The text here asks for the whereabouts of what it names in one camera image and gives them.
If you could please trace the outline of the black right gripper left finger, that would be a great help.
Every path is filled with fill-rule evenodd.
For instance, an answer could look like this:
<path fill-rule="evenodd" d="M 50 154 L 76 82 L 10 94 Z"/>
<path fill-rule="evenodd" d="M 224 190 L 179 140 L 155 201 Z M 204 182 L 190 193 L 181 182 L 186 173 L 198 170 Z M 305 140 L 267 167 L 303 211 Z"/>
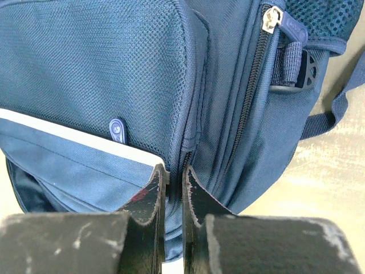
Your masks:
<path fill-rule="evenodd" d="M 111 213 L 29 213 L 1 220 L 2 273 L 160 273 L 166 171 Z"/>

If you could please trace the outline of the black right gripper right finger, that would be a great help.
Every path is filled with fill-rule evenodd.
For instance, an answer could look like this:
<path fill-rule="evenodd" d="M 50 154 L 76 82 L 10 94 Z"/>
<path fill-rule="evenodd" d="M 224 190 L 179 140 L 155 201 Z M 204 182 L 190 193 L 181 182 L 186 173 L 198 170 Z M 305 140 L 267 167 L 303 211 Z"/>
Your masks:
<path fill-rule="evenodd" d="M 185 273 L 360 273 L 333 222 L 308 217 L 238 216 L 182 175 Z"/>

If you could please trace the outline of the navy blue student backpack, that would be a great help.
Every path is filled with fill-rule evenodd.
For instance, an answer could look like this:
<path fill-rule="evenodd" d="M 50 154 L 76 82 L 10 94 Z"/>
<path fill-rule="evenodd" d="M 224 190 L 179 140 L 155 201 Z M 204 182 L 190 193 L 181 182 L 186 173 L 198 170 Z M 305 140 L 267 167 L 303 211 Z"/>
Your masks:
<path fill-rule="evenodd" d="M 311 115 L 330 57 L 363 1 L 2 1 L 1 150 L 22 211 L 112 212 L 150 177 L 105 145 L 152 153 L 170 173 L 165 255 L 183 255 L 181 179 L 239 213 L 300 140 L 343 118 L 345 92 Z"/>

